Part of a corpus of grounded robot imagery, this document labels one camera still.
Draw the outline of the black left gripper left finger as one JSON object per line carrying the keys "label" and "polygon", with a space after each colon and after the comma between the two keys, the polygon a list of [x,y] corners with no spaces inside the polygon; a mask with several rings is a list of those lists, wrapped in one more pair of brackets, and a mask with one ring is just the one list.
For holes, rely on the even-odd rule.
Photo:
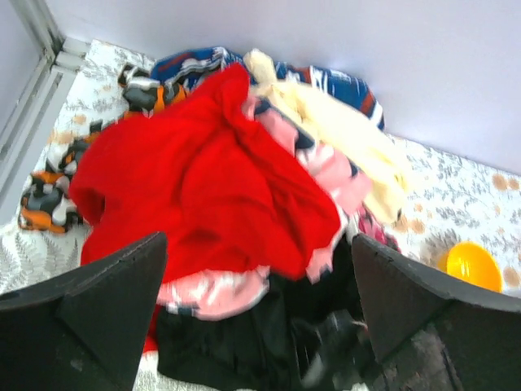
{"label": "black left gripper left finger", "polygon": [[3,390],[131,390],[166,266],[149,235],[1,296]]}

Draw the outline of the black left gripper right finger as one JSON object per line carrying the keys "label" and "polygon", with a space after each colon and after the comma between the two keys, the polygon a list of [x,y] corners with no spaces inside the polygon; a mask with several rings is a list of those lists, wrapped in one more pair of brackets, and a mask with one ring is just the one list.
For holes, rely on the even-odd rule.
{"label": "black left gripper right finger", "polygon": [[375,363],[371,390],[518,390],[520,299],[476,287],[370,237],[352,263]]}

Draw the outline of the red cloth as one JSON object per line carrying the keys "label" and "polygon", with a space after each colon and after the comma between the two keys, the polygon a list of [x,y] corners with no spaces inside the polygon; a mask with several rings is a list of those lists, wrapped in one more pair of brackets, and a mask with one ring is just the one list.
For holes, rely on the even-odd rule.
{"label": "red cloth", "polygon": [[91,227],[83,264],[160,231],[168,241],[164,284],[206,271],[315,280],[332,267],[337,208],[245,115],[249,86],[236,64],[184,101],[101,132],[69,187]]}

